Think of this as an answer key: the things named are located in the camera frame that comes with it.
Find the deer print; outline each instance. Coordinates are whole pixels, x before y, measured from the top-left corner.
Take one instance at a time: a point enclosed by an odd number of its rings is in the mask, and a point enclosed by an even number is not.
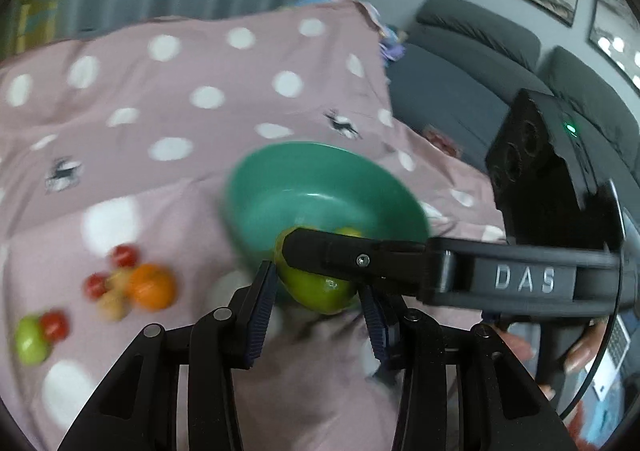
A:
[[[81,162],[71,160],[69,157],[56,159],[45,180],[47,193],[76,186],[80,182],[81,171]]]
[[[345,136],[347,139],[362,138],[351,120],[349,118],[339,116],[338,110],[329,110],[329,113],[325,113],[324,116],[329,119],[331,127],[340,135]]]

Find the cherry tomato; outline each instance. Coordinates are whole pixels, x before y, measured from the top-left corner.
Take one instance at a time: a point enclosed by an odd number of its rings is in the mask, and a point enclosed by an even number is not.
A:
[[[107,292],[107,274],[96,272],[89,276],[82,284],[84,295],[91,301],[98,301]]]
[[[50,310],[40,318],[44,338],[49,343],[57,343],[69,335],[69,320],[62,310]]]
[[[138,264],[140,251],[132,243],[117,245],[111,250],[111,264],[114,267],[135,267]]]

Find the green bowl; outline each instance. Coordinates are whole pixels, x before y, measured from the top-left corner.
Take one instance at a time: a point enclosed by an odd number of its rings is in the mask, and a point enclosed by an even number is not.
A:
[[[315,142],[272,144],[246,157],[226,184],[223,215],[232,240],[257,268],[277,236],[295,226],[365,238],[425,241],[418,201],[377,164]]]

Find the white polka dot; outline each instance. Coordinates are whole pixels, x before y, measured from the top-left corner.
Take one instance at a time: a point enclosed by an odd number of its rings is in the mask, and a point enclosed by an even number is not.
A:
[[[269,318],[269,325],[267,326],[267,335],[265,341],[271,341],[275,339],[281,332],[284,326],[284,316],[282,310],[279,307],[274,306],[271,310],[271,317]]]
[[[280,72],[273,78],[273,88],[281,96],[298,97],[303,87],[302,79],[295,72]]]
[[[280,126],[279,124],[262,123],[255,127],[255,131],[258,135],[265,139],[281,139],[283,137],[289,137],[293,135],[293,131],[286,126]]]
[[[180,53],[180,40],[175,36],[161,34],[149,41],[149,56],[156,61],[169,61]]]
[[[254,46],[255,36],[248,28],[232,28],[226,35],[226,42],[234,48],[244,50]]]
[[[47,137],[41,138],[38,142],[31,145],[31,149],[35,152],[36,150],[41,150],[44,148],[49,142],[55,141],[58,138],[56,134],[52,134]]]
[[[0,280],[3,279],[4,276],[4,268],[6,266],[6,261],[9,258],[9,244],[3,243],[0,245]]]
[[[415,170],[415,162],[414,159],[411,158],[411,155],[406,154],[405,152],[398,152],[398,160],[402,167],[407,171]]]
[[[445,216],[431,204],[428,204],[427,202],[420,202],[420,205],[422,206],[424,214],[427,215],[427,218],[431,220],[443,220],[445,218]]]
[[[246,272],[232,271],[218,279],[207,290],[206,307],[212,311],[227,306],[236,290],[252,284],[252,278]]]
[[[140,117],[140,110],[137,108],[118,108],[111,114],[111,117],[107,120],[107,126],[112,128],[119,124],[133,124]]]
[[[362,348],[360,349],[360,363],[362,364],[362,371],[364,371],[365,377],[371,377],[380,368],[380,361],[376,359],[373,353],[373,347],[369,338],[364,341]]]
[[[13,107],[22,106],[29,99],[33,88],[33,78],[29,74],[21,74],[14,78],[6,91],[6,100]]]
[[[59,361],[42,381],[42,404],[51,420],[67,431],[97,386],[79,363]]]
[[[451,196],[465,207],[471,207],[476,202],[471,195],[457,189],[451,190]]]
[[[386,108],[380,108],[380,110],[378,110],[378,120],[390,128],[394,126],[394,119],[391,115],[391,110],[387,110]]]
[[[193,151],[193,142],[180,137],[165,137],[151,145],[149,157],[154,160],[180,160],[188,157]]]
[[[100,202],[82,214],[82,240],[99,257],[105,257],[116,245],[137,241],[141,230],[138,202],[132,196]]]
[[[362,66],[362,61],[355,54],[349,54],[347,58],[347,69],[354,76],[364,77],[364,67]]]
[[[488,225],[484,228],[484,233],[482,233],[482,241],[498,241],[504,240],[505,234],[500,227],[496,227],[495,225]]]
[[[303,36],[313,37],[320,36],[324,32],[324,23],[317,18],[307,18],[300,22],[298,27],[300,34]]]
[[[218,108],[225,102],[225,94],[213,86],[201,86],[196,88],[189,97],[191,104],[198,108]]]
[[[66,82],[73,88],[89,88],[98,78],[99,70],[100,63],[96,57],[83,56],[71,65]]]

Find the orange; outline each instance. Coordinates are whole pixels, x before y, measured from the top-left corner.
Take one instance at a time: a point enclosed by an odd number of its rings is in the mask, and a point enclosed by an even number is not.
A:
[[[143,263],[131,273],[127,295],[146,310],[167,308],[177,295],[174,275],[160,265]]]

